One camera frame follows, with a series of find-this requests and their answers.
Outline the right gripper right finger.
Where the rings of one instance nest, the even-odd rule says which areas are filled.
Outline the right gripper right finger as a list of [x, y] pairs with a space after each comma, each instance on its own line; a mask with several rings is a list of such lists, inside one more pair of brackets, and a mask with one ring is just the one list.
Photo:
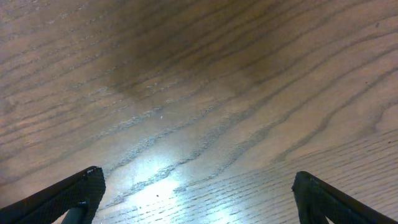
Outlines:
[[306, 171], [296, 173], [292, 191], [300, 224], [397, 224]]

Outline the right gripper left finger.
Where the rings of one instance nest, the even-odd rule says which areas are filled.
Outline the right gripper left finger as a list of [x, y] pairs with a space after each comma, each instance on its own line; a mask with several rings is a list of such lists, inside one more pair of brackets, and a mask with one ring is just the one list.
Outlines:
[[1, 209], [1, 223], [91, 223], [106, 190], [103, 170], [88, 167]]

